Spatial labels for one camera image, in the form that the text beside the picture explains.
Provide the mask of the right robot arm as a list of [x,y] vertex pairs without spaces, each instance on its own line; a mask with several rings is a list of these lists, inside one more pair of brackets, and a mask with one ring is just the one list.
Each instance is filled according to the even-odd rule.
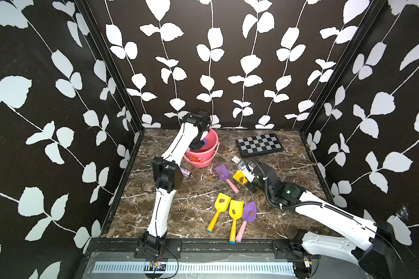
[[274,208],[309,217],[339,237],[321,236],[299,230],[293,241],[304,255],[324,255],[359,266],[375,279],[393,279],[403,260],[394,247],[395,232],[391,224],[376,223],[323,201],[309,190],[283,182],[269,165],[253,159],[239,164],[249,183],[260,189]]

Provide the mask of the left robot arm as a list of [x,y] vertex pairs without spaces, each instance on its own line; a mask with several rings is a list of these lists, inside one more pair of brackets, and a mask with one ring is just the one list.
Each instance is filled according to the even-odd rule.
[[203,138],[210,130],[207,112],[187,113],[172,144],[161,156],[152,160],[155,182],[155,204],[151,221],[141,241],[155,254],[163,253],[166,243],[168,216],[176,188],[183,181],[180,163],[188,150],[198,151],[204,146]]

